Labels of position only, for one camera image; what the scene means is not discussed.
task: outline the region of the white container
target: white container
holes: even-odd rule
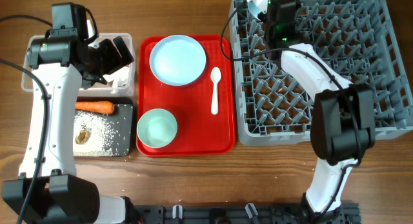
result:
[[[100,43],[104,39],[113,40],[115,37],[121,36],[123,41],[125,42],[126,46],[128,47],[130,53],[134,57],[135,61],[129,64],[127,67],[129,68],[128,73],[128,81],[125,86],[112,88],[109,84],[102,85],[100,83],[96,83],[94,86],[88,89],[79,89],[79,96],[80,97],[120,97],[126,96],[130,97],[134,95],[135,92],[135,70],[136,70],[136,56],[135,50],[132,42],[132,36],[130,34],[122,33],[111,33],[111,34],[99,34],[99,38],[97,42]],[[33,36],[30,38],[28,42],[28,48],[32,44],[34,39],[44,38],[44,36]],[[28,66],[27,57],[25,57],[25,63],[23,67],[29,71],[32,69]],[[30,77],[23,73],[21,78],[21,88],[26,92],[33,92],[33,81]]]

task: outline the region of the brown food item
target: brown food item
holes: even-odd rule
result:
[[[112,114],[115,111],[115,105],[110,101],[83,101],[76,102],[76,109],[100,114]]]
[[[77,144],[84,144],[89,140],[90,133],[87,130],[81,130],[80,133],[75,137],[75,142]]]

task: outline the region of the plate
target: plate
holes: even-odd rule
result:
[[[152,73],[162,83],[183,86],[195,81],[204,71],[207,55],[203,47],[188,36],[169,36],[150,53]]]

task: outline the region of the red tray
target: red tray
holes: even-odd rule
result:
[[[136,138],[137,148],[147,156],[193,156],[227,153],[235,145],[234,98],[231,63],[219,47],[219,35],[190,36],[206,53],[206,67],[201,76],[183,87],[160,82],[149,66],[149,56],[156,43],[166,36],[149,37],[141,45],[139,56],[138,119],[153,108],[164,108],[177,121],[175,139],[166,147],[153,149]],[[223,41],[227,55],[228,41]],[[222,78],[218,84],[219,113],[211,114],[212,81],[210,74],[217,66]]]

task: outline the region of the wooden table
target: wooden table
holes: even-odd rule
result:
[[[0,0],[0,16],[31,14],[51,20],[51,4],[71,1],[93,12],[102,33],[132,35],[136,54],[145,38],[218,34],[230,0]],[[404,65],[413,75],[411,0],[387,0]],[[23,65],[27,42],[47,26],[31,20],[0,24],[0,57]],[[28,141],[32,95],[21,73],[0,65],[0,180],[15,179]],[[364,223],[413,222],[413,132],[379,141],[353,171],[343,200],[360,204]],[[148,158],[135,148],[126,158],[76,159],[77,175],[100,193],[128,196],[136,205],[233,205],[300,202],[312,181],[316,155],[309,143],[245,147],[223,156]],[[17,215],[0,201],[0,223]]]

